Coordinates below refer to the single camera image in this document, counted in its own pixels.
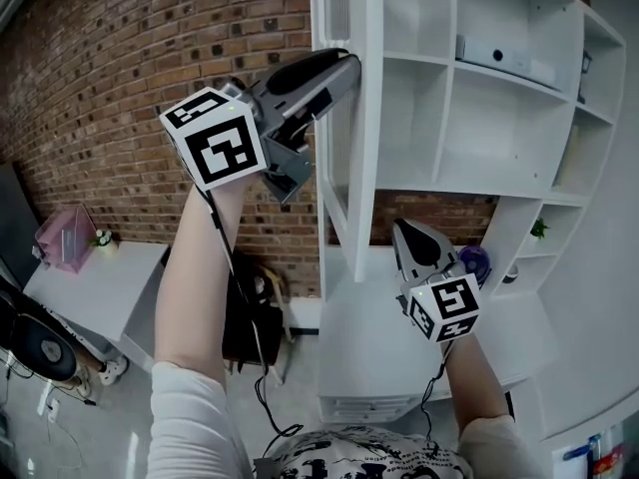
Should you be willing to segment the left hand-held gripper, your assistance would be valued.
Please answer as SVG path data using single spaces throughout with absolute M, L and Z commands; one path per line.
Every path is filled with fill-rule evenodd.
M 285 204 L 311 178 L 307 127 L 357 82 L 361 65 L 343 48 L 308 53 L 248 88 L 206 87 L 160 116 L 197 188 L 207 192 L 260 174 Z

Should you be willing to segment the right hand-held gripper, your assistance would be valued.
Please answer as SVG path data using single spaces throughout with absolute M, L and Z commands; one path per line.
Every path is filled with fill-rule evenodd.
M 405 282 L 396 298 L 425 338 L 444 343 L 471 334 L 481 315 L 476 276 L 465 271 L 450 240 L 413 220 L 396 219 L 392 244 Z M 423 272 L 432 272 L 420 278 Z

